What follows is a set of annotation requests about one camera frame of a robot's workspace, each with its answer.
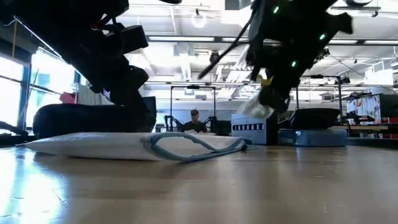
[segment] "baseball cap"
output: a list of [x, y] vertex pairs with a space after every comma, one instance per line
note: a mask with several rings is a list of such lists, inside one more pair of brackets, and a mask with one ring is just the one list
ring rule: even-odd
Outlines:
[[191, 115], [199, 114], [199, 111], [196, 109], [191, 110]]

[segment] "table surface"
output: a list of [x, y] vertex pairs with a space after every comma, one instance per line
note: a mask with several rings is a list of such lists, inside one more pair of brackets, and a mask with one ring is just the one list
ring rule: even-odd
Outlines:
[[398, 223], [398, 151], [262, 147], [208, 161], [0, 149], [0, 223]]

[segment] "man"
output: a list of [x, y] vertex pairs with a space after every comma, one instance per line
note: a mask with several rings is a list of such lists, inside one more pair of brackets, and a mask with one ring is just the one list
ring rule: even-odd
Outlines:
[[207, 127], [199, 121], [199, 112], [194, 109], [191, 110], [191, 121], [184, 124], [184, 131], [195, 130], [198, 133], [206, 133]]

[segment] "white bag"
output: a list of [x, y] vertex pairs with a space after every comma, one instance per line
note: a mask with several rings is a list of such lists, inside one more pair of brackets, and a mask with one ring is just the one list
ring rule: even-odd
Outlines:
[[273, 112], [270, 106], [262, 106], [256, 94], [250, 100], [244, 102], [238, 109], [237, 114], [246, 114], [253, 118], [268, 118]]
[[65, 156], [187, 162], [257, 148], [246, 138], [185, 133], [76, 133], [25, 146], [36, 152]]

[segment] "blue strap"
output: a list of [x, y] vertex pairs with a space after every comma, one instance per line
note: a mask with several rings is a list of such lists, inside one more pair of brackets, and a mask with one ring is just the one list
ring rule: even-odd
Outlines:
[[[160, 147], [157, 143], [163, 138], [174, 138], [174, 137], [183, 137], [191, 140], [194, 143], [200, 144], [206, 149], [210, 150], [210, 153], [196, 155], [196, 156], [179, 156], [171, 153], [170, 151]], [[224, 149], [215, 149], [213, 146], [207, 144], [201, 139], [196, 138], [190, 134], [185, 133], [157, 133], [153, 134], [149, 137], [150, 147], [149, 150], [152, 151], [156, 156], [159, 156], [163, 159], [172, 160], [172, 161], [182, 161], [182, 162], [193, 162], [200, 161], [204, 159], [210, 159], [217, 156], [223, 156], [230, 153], [245, 150], [253, 150], [258, 147], [251, 141], [249, 138], [237, 138], [237, 140], [232, 143], [232, 145], [224, 148]]]

